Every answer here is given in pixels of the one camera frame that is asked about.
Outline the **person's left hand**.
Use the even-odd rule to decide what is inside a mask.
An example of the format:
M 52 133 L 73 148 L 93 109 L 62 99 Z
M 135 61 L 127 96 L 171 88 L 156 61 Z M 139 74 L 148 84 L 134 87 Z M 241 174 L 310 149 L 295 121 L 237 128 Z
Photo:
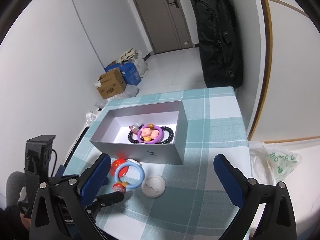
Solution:
M 30 224 L 31 224 L 31 219 L 26 218 L 24 214 L 20 213 L 20 219 L 23 224 L 23 226 L 29 231 L 30 230 Z

